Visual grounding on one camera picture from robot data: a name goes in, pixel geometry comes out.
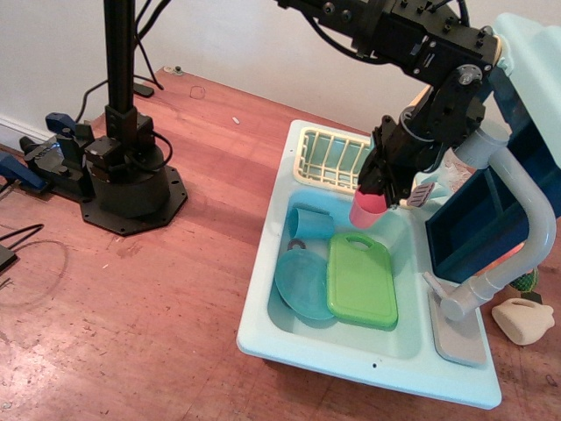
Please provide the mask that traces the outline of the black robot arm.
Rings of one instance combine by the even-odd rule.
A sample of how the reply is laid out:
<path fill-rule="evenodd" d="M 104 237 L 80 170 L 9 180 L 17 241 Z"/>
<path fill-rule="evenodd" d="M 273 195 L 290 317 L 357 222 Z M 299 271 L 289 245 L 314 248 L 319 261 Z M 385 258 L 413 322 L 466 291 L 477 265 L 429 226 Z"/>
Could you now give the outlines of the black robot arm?
<path fill-rule="evenodd" d="M 359 172 L 359 191 L 393 207 L 410 196 L 412 181 L 430 173 L 444 153 L 461 146 L 480 126 L 485 107 L 479 96 L 494 69 L 499 41 L 487 29 L 471 27 L 465 4 L 456 10 L 435 1 L 283 1 L 298 10 L 316 33 L 333 30 L 352 41 L 345 54 L 373 65 L 392 64 L 428 85 L 398 120 L 384 118 L 373 131 L 374 148 Z M 140 136 L 132 101 L 134 53 L 144 36 L 132 1 L 103 5 L 107 52 L 106 127 L 117 144 L 107 173 L 122 181 L 130 170 L 158 172 L 165 161 L 144 162 L 156 153 L 153 134 Z"/>

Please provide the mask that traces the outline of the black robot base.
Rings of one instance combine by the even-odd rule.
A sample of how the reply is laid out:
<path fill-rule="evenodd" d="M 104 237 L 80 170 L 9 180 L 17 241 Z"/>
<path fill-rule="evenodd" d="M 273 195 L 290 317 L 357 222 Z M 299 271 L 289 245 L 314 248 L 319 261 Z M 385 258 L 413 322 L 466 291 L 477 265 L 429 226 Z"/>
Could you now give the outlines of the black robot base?
<path fill-rule="evenodd" d="M 85 147 L 93 196 L 81 202 L 85 222 L 130 236 L 169 225 L 188 200 L 171 142 L 152 118 L 131 107 L 105 107 L 106 134 Z"/>

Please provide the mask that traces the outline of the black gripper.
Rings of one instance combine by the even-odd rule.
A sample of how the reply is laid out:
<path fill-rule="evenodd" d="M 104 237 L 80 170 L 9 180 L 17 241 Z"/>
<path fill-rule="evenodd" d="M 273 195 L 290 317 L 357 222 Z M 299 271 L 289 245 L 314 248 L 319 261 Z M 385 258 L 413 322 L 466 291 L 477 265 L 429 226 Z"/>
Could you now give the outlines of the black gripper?
<path fill-rule="evenodd" d="M 390 116 L 382 118 L 372 135 L 374 148 L 359 172 L 358 190 L 365 195 L 385 194 L 387 207 L 394 208 L 412 189 L 415 176 L 435 165 L 442 146 L 415 138 Z"/>

